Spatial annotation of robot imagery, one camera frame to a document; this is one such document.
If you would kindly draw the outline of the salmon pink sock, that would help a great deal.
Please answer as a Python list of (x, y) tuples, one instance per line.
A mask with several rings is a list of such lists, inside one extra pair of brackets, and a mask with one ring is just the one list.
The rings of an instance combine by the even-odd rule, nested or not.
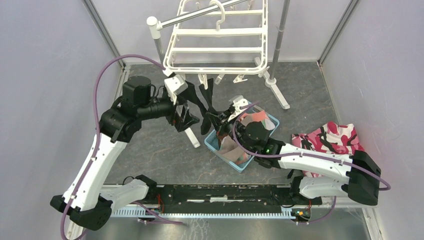
[(276, 128), (276, 124), (271, 121), (268, 114), (265, 111), (253, 112), (253, 113), (244, 113), (240, 120), (244, 126), (247, 126), (252, 122), (260, 122), (264, 128), (268, 131), (272, 131)]
[(241, 165), (247, 162), (252, 156), (247, 153), (242, 153), (234, 162), (236, 165)]

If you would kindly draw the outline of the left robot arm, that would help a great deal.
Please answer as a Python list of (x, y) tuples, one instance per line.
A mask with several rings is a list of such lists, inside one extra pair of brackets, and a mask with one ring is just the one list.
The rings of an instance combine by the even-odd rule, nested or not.
[(156, 200), (156, 183), (144, 175), (109, 193), (101, 191), (113, 164), (143, 121), (165, 118), (178, 132), (184, 132), (195, 148), (200, 146), (191, 130), (200, 120), (188, 106), (198, 100), (195, 86), (176, 75), (164, 80), (161, 97), (156, 97), (156, 92), (145, 76), (130, 77), (122, 85), (121, 96), (101, 115), (91, 150), (74, 182), (64, 194), (51, 199), (54, 209), (78, 226), (97, 231), (116, 210), (139, 200), (145, 204)]

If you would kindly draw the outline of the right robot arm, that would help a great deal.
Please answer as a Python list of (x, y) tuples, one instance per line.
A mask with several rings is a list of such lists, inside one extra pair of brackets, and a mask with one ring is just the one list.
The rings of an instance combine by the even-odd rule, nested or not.
[(271, 137), (262, 123), (239, 122), (232, 111), (207, 112), (218, 135), (225, 134), (246, 154), (265, 168), (292, 169), (319, 174), (319, 177), (296, 177), (289, 189), (289, 199), (302, 204), (307, 199), (336, 196), (348, 197), (362, 205), (376, 206), (379, 193), (391, 187), (381, 178), (381, 168), (369, 154), (355, 150), (350, 154), (305, 149)]

